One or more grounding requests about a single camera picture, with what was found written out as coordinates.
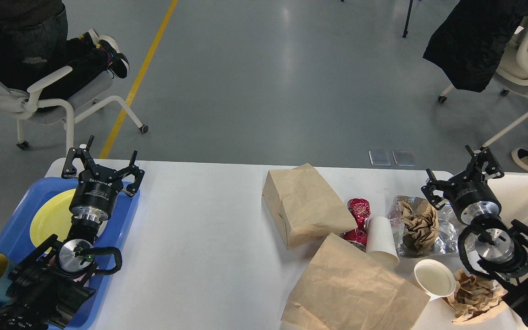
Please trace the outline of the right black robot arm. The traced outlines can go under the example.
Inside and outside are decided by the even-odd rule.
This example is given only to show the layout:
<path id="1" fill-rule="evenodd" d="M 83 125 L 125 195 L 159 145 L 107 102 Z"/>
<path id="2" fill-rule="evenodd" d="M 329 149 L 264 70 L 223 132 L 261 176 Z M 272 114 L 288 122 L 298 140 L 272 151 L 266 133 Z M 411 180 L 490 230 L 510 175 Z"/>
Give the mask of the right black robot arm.
<path id="1" fill-rule="evenodd" d="M 505 174 L 490 148 L 471 149 L 466 169 L 448 180 L 439 180 L 427 169 L 421 191 L 436 209 L 449 202 L 465 228 L 457 244 L 464 267 L 473 275 L 495 280 L 507 294 L 503 301 L 528 327 L 528 226 L 513 220 L 501 221 L 501 203 L 488 180 Z"/>

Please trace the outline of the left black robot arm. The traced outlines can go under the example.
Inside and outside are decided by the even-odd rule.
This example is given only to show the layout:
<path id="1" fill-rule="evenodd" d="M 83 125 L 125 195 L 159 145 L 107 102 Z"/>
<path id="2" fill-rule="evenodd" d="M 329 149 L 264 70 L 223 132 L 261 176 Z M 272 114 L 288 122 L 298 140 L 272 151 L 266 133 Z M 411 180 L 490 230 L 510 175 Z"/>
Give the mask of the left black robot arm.
<path id="1" fill-rule="evenodd" d="M 97 247 L 97 235 L 111 218 L 119 193 L 135 196 L 145 173 L 135 163 L 137 151 L 120 170 L 96 164 L 89 152 L 93 140 L 90 136 L 87 144 L 69 149 L 61 173 L 78 181 L 66 237 L 51 234 L 15 267 L 0 265 L 0 330 L 64 329 L 96 294 L 86 282 L 123 266 L 119 248 Z"/>

